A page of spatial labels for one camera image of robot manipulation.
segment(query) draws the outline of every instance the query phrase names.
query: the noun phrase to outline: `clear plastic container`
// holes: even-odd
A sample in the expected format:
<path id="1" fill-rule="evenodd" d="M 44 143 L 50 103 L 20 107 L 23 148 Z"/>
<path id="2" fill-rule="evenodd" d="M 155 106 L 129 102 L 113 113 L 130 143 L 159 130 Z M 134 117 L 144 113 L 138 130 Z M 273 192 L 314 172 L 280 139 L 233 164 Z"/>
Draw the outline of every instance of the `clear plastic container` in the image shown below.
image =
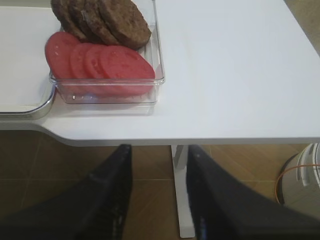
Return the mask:
<path id="1" fill-rule="evenodd" d="M 147 45 L 138 52 L 153 67 L 155 79 L 55 79 L 50 81 L 56 86 L 62 99 L 68 104 L 155 104 L 160 86 L 165 82 L 165 71 L 161 54 L 156 4 L 154 0 L 133 0 L 151 30 Z M 143 95 L 112 96 L 108 93 L 96 95 L 92 88 L 114 88 L 119 86 L 150 89 Z"/>

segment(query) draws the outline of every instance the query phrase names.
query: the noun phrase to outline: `white tray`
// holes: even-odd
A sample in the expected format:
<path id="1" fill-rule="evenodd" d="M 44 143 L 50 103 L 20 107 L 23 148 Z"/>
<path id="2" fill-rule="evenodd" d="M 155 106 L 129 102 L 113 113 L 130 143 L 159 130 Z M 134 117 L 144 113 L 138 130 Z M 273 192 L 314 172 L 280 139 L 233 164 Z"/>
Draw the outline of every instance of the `white tray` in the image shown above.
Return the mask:
<path id="1" fill-rule="evenodd" d="M 44 49 L 60 23 L 49 2 L 0 0 L 0 119 L 34 119 L 50 110 L 54 87 Z"/>

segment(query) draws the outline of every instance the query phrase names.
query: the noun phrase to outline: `white table leg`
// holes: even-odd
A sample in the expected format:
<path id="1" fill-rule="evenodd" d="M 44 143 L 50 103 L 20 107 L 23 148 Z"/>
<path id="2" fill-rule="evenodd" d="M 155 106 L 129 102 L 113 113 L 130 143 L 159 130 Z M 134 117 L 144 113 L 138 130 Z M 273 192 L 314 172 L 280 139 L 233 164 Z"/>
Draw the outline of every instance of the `white table leg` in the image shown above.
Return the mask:
<path id="1" fill-rule="evenodd" d="M 196 234 L 189 208 L 186 183 L 188 146 L 172 145 L 171 151 L 180 237 L 193 238 Z"/>

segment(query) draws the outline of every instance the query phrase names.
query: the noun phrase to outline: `sliced tomato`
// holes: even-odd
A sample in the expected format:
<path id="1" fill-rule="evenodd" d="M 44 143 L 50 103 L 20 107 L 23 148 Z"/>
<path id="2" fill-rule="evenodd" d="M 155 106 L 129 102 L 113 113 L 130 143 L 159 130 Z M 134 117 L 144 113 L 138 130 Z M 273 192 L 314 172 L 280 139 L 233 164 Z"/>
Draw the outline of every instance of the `sliced tomato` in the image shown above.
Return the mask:
<path id="1" fill-rule="evenodd" d="M 105 45 L 95 44 L 91 46 L 85 54 L 84 68 L 93 79 L 107 78 L 98 62 L 99 56 L 104 48 L 106 48 Z"/>
<path id="2" fill-rule="evenodd" d="M 80 44 L 73 35 L 59 31 L 53 34 L 45 46 L 45 57 L 51 71 L 57 79 L 72 79 L 70 53 Z"/>
<path id="3" fill-rule="evenodd" d="M 103 70 L 99 65 L 99 56 L 104 48 L 107 48 L 105 45 L 92 45 L 89 47 L 85 54 L 84 58 L 84 69 L 85 72 L 88 73 L 89 78 L 92 79 L 108 79 L 109 77 L 104 74 Z M 104 86 L 104 85 L 96 85 L 96 86 L 87 86 L 87 91 L 104 97 L 117 96 L 118 92 L 114 89 L 113 86 Z"/>
<path id="4" fill-rule="evenodd" d="M 75 79 L 89 79 L 90 76 L 85 70 L 85 56 L 93 46 L 92 43 L 81 43 L 73 48 L 70 54 L 71 73 Z"/>
<path id="5" fill-rule="evenodd" d="M 136 51 L 124 46 L 103 48 L 99 64 L 110 79 L 154 79 L 153 67 Z M 113 91 L 121 96 L 139 96 L 151 91 L 151 85 L 114 86 Z"/>

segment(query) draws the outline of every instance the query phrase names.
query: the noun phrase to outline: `brown burger patty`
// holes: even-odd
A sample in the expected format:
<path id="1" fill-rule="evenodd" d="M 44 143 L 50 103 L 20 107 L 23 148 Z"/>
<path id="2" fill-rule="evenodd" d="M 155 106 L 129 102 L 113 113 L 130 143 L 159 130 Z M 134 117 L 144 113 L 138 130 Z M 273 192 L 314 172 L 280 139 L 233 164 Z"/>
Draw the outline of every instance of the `brown burger patty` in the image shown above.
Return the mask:
<path id="1" fill-rule="evenodd" d="M 106 45 L 120 45 L 99 13 L 98 0 L 85 0 L 83 16 L 92 30 Z"/>
<path id="2" fill-rule="evenodd" d="M 56 18 L 61 22 L 63 29 L 74 35 L 80 42 L 88 42 L 86 35 L 77 27 L 71 19 L 68 6 L 70 0 L 51 0 L 51 7 Z"/>
<path id="3" fill-rule="evenodd" d="M 136 50 L 148 43 L 151 31 L 131 0 L 99 0 L 99 11 L 121 44 Z"/>
<path id="4" fill-rule="evenodd" d="M 89 41 L 95 44 L 102 44 L 102 40 L 92 32 L 82 15 L 82 11 L 85 8 L 85 0 L 69 0 L 69 2 L 69 12 L 72 19 L 86 35 Z"/>

